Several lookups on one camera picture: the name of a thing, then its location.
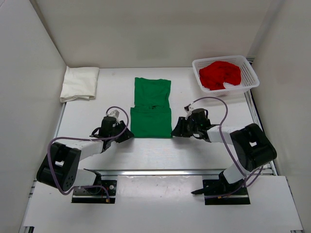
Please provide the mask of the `green t shirt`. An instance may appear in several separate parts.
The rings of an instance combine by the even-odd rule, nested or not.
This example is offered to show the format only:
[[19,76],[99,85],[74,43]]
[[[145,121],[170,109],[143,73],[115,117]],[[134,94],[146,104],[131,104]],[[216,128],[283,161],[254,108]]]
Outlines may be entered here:
[[135,78],[130,129],[136,138],[171,138],[171,81]]

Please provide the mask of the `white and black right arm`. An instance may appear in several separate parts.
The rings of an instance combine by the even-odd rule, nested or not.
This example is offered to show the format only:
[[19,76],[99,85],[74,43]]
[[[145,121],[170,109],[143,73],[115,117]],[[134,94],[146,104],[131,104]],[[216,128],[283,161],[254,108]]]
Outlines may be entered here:
[[208,110],[191,110],[186,117],[179,117],[171,132],[173,137],[194,137],[209,143],[223,143],[234,147],[237,159],[233,165],[219,174],[219,190],[231,193],[236,184],[242,183],[251,172],[276,159],[277,152],[259,125],[252,123],[244,128],[222,127],[211,124]]

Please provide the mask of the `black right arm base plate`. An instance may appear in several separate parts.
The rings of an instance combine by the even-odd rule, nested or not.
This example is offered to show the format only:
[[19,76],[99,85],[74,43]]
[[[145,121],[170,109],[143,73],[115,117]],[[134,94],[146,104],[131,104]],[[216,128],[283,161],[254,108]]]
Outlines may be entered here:
[[229,184],[219,176],[203,176],[202,187],[191,194],[203,195],[205,205],[249,205],[251,204],[244,179]]

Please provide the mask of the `white t shirt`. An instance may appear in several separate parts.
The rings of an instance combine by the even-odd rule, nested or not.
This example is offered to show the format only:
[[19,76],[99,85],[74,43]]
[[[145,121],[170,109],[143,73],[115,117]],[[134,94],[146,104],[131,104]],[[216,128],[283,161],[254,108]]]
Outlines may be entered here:
[[67,66],[60,94],[60,102],[77,99],[93,100],[96,97],[100,69],[98,67]]

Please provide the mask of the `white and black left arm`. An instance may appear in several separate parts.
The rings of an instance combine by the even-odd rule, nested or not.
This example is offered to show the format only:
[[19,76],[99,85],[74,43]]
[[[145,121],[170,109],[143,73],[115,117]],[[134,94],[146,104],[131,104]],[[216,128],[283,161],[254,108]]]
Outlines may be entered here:
[[67,195],[75,187],[97,194],[102,189],[99,173],[90,169],[79,169],[79,162],[105,152],[113,142],[122,143],[133,137],[134,134],[124,121],[119,121],[116,116],[105,116],[101,126],[93,130],[90,138],[72,138],[72,144],[58,142],[60,139],[69,140],[69,137],[55,138],[48,145],[48,153],[39,167],[36,179],[58,189],[63,195]]

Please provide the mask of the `red t shirt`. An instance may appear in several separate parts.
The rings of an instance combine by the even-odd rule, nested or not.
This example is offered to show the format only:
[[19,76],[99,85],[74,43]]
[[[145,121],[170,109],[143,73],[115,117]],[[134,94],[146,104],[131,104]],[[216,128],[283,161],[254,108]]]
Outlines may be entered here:
[[241,70],[238,66],[224,61],[216,61],[199,70],[200,82],[209,90],[225,89],[224,83],[240,85],[242,81]]

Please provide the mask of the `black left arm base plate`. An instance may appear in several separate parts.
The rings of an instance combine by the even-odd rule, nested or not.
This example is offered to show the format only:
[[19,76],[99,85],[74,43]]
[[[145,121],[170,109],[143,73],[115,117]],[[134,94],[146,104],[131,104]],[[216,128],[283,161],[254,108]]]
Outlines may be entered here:
[[117,176],[107,176],[99,171],[78,170],[74,185],[96,186],[92,188],[75,187],[72,192],[72,203],[114,204],[117,192]]

